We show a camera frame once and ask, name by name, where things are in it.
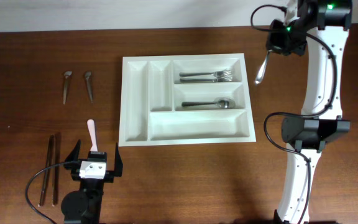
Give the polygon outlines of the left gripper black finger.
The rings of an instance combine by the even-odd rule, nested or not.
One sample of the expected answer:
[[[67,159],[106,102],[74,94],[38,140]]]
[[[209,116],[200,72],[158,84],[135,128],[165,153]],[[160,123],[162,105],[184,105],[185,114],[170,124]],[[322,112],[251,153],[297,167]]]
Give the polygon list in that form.
[[[75,147],[73,150],[69,153],[69,155],[66,157],[64,161],[63,167],[66,170],[73,170],[79,168],[81,162],[79,160],[79,152],[81,148],[81,140],[77,140]]]
[[[119,153],[119,146],[116,143],[115,153],[114,153],[114,176],[121,177],[123,172],[123,161]]]

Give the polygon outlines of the large metal spoon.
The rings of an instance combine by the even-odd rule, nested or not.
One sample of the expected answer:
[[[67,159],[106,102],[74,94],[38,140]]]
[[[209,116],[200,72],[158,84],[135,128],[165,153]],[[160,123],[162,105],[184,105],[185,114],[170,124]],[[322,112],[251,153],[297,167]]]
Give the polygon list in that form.
[[[236,102],[230,98],[216,98],[214,101],[211,102],[190,102],[185,101],[181,103],[182,107],[188,106],[207,106],[207,105],[214,105],[221,109],[233,109],[236,107]]]
[[[256,85],[259,85],[262,83],[263,79],[264,79],[264,75],[265,75],[265,71],[266,71],[266,68],[267,68],[267,64],[269,62],[269,55],[272,51],[271,50],[268,50],[267,53],[266,53],[266,56],[265,56],[265,59],[262,63],[262,65],[260,66],[259,68],[259,71],[256,75],[256,78],[254,80],[254,83]]]

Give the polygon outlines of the metal fork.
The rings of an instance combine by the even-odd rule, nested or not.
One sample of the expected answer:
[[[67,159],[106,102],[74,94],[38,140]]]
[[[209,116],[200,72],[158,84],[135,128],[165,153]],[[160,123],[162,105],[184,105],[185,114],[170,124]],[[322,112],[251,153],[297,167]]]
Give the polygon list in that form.
[[[226,69],[226,70],[221,70],[221,71],[217,71],[217,72],[198,72],[198,73],[180,72],[179,76],[180,77],[195,77],[195,76],[202,76],[202,75],[212,75],[216,78],[222,78],[222,77],[226,77],[226,76],[230,75],[231,73],[232,73],[232,71],[230,69]]]
[[[180,78],[180,83],[219,83],[232,82],[233,77],[226,78]]]

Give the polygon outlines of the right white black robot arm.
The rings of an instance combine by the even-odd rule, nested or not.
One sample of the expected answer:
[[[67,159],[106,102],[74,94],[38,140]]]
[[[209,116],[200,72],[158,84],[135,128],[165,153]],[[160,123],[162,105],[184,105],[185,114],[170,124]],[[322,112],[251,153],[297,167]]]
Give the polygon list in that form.
[[[285,20],[268,28],[269,54],[308,53],[306,96],[301,114],[281,112],[281,135],[288,155],[282,199],[274,223],[308,223],[314,171],[326,145],[347,134],[342,117],[341,66],[352,17],[351,1],[290,1]]]

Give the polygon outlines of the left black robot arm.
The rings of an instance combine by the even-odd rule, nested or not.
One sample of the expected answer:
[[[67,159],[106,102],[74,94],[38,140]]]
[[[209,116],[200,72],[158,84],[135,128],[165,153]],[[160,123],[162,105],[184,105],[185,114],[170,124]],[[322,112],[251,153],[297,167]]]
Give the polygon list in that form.
[[[61,204],[64,223],[99,223],[104,184],[113,183],[120,177],[123,162],[119,148],[115,147],[114,170],[107,170],[108,155],[105,152],[90,151],[86,159],[80,159],[81,141],[65,159],[64,168],[70,171],[72,180],[80,188],[67,194]]]

